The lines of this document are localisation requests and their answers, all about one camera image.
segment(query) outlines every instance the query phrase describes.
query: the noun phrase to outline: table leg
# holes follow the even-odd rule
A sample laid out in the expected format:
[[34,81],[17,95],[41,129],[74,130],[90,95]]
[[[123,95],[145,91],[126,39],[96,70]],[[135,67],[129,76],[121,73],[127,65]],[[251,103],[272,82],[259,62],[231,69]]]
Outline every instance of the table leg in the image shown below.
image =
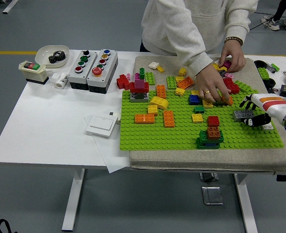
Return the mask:
[[240,200],[245,231],[246,233],[258,233],[248,189],[246,187],[245,180],[247,175],[234,174],[234,177],[236,182],[236,189],[238,191],[238,196]]
[[84,168],[74,169],[74,179],[68,198],[62,230],[71,232],[74,229],[76,212],[79,203],[80,191],[84,180]]

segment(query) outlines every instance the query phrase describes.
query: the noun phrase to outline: green button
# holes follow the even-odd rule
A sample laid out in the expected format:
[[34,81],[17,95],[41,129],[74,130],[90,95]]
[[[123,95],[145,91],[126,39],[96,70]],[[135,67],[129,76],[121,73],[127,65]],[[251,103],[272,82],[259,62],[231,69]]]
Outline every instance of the green button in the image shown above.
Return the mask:
[[38,69],[39,69],[39,67],[40,67],[40,65],[39,65],[39,64],[35,64],[35,65],[33,66],[33,69],[34,69],[34,70],[38,70]]

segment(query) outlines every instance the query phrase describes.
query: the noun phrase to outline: person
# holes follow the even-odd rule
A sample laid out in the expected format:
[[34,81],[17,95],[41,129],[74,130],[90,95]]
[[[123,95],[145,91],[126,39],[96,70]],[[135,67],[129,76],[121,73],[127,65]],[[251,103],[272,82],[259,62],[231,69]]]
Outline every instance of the person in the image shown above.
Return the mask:
[[199,96],[208,102],[230,98],[230,90],[212,66],[207,52],[224,39],[219,66],[227,56],[227,70],[241,70],[245,64],[241,49],[249,31],[249,14],[258,0],[149,0],[142,19],[142,44],[160,55],[177,55],[181,64],[197,77]]
[[261,22],[269,27],[273,31],[277,31],[280,29],[281,25],[281,17],[286,10],[286,0],[281,0],[279,3],[279,7],[274,15],[268,15],[261,18]]

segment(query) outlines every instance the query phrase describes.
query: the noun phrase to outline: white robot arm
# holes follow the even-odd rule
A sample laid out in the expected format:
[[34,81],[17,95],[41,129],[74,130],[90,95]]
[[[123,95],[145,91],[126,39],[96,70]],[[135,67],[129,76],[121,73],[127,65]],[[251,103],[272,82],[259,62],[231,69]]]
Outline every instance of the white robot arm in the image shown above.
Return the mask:
[[271,117],[275,117],[282,126],[286,127],[286,101],[282,97],[276,94],[252,94],[245,97],[240,107],[245,103],[247,103],[246,109],[249,109],[251,104],[253,104],[252,110],[259,107],[265,112],[251,119],[244,119],[243,122],[245,124],[257,127],[268,124],[271,121]]

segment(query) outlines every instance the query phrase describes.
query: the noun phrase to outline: red button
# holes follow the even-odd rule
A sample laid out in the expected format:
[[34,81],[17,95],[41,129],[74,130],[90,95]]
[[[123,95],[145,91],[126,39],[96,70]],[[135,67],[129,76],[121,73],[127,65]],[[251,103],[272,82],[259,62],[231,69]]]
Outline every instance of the red button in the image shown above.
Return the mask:
[[93,69],[92,69],[92,73],[95,75],[95,76],[99,76],[99,75],[101,75],[102,74],[102,69],[101,68],[99,68],[99,67],[94,67]]

